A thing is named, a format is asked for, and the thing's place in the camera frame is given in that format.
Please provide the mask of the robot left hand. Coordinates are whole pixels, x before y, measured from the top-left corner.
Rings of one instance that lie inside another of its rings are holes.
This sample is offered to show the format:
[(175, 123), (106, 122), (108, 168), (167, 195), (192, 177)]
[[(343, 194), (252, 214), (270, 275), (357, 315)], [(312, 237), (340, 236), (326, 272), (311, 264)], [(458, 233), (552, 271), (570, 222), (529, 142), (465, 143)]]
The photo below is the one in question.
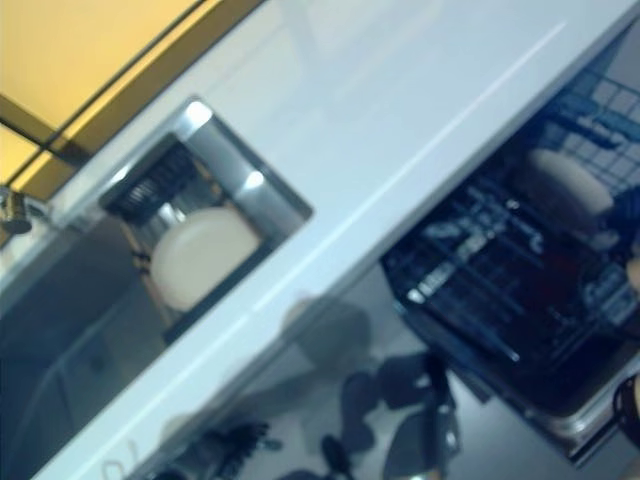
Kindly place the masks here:
[(265, 422), (250, 422), (237, 425), (222, 435), (225, 447), (224, 465), (239, 465), (257, 449), (264, 440), (270, 426)]

